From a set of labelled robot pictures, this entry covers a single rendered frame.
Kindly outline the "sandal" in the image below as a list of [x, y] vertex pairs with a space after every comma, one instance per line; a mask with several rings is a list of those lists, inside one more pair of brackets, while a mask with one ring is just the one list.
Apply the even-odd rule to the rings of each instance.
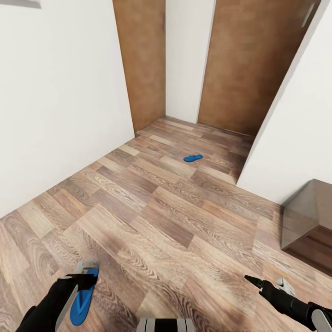
[[[92, 269], [88, 270], [86, 273], [94, 274], [94, 277], [97, 277], [98, 272], [98, 269]], [[70, 312], [71, 323], [74, 326], [79, 326], [85, 321], [91, 304], [93, 288], [94, 286], [92, 286], [90, 290], [80, 290], [77, 293]]]
[[198, 159], [201, 159], [201, 158], [203, 158], [203, 156], [199, 154], [199, 155], [184, 157], [184, 160], [187, 161], [187, 162], [192, 162], [192, 161], [195, 161], [195, 160], [198, 160]]

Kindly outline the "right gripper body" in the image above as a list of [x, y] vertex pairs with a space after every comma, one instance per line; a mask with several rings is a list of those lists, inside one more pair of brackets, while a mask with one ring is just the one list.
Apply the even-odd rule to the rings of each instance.
[[294, 319], [291, 308], [293, 301], [296, 299], [295, 296], [291, 296], [286, 292], [277, 289], [270, 281], [267, 280], [265, 280], [261, 294], [277, 311]]

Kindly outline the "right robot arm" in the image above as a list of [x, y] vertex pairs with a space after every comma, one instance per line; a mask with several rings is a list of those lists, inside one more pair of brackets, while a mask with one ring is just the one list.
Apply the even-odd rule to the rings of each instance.
[[270, 281], [249, 275], [245, 278], [259, 289], [261, 294], [281, 314], [302, 323], [311, 331], [332, 332], [332, 309], [322, 307], [314, 302], [308, 304], [297, 299], [293, 287], [283, 278], [275, 279], [276, 286]]

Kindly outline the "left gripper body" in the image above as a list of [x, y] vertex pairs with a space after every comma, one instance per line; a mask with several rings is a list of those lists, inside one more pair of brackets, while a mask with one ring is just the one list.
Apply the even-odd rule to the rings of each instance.
[[67, 276], [77, 276], [80, 279], [80, 288], [78, 290], [90, 290], [94, 279], [94, 274], [67, 274]]

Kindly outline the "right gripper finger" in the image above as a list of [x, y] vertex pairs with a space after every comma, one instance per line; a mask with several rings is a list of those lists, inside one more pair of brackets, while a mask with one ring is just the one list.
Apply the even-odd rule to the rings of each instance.
[[251, 282], [252, 284], [254, 284], [256, 287], [258, 287], [259, 289], [264, 287], [265, 284], [265, 280], [261, 280], [259, 278], [255, 278], [249, 275], [245, 275], [245, 278]]

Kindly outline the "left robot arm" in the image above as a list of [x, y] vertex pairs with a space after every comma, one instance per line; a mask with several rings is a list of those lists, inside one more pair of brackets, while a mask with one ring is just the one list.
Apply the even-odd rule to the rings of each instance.
[[97, 283], [98, 276], [85, 271], [99, 270], [100, 266], [97, 261], [79, 261], [74, 274], [58, 278], [41, 303], [27, 311], [15, 332], [56, 332], [77, 293], [90, 290]]

